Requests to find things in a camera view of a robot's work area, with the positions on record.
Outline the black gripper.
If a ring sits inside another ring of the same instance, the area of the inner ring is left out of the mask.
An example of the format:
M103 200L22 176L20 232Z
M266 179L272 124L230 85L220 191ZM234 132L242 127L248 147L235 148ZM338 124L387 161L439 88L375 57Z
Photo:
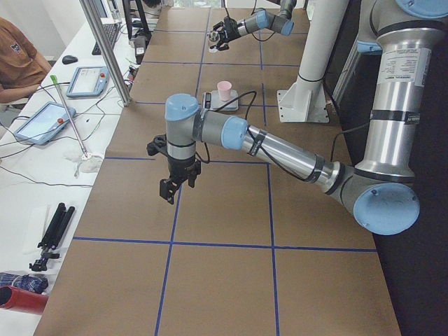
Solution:
M239 38L237 21L231 17L225 17L224 21L218 22L213 26L214 32L224 32L223 41L218 41L217 43L209 46L210 53L217 53L229 50L229 42Z
M201 174L201 162L195 156L180 160L169 156L168 168L169 178L164 178L159 184L161 198L173 204L176 192L182 183L187 181L191 188L195 187L195 181Z

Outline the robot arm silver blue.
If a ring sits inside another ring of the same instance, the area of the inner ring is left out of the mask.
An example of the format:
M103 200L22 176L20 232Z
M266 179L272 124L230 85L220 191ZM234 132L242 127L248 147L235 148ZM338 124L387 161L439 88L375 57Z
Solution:
M226 11L227 15L222 21L215 24L207 35L209 50L211 52L228 50L231 41L256 33L262 29L289 36L294 27L294 22L291 18L297 1L271 1L271 3L280 5L280 10L277 14L270 13L264 8L255 8L249 17L235 20Z
M201 172L197 142L244 151L272 163L300 181L315 183L378 235L410 228L420 204L412 189L409 159L420 121L421 99L433 47L447 30L446 1L363 1L358 52L381 62L363 160L354 167L325 160L258 129L245 118L201 105L189 94L165 103L166 132L146 147L167 158L169 177L160 196L174 201L182 183L193 186Z

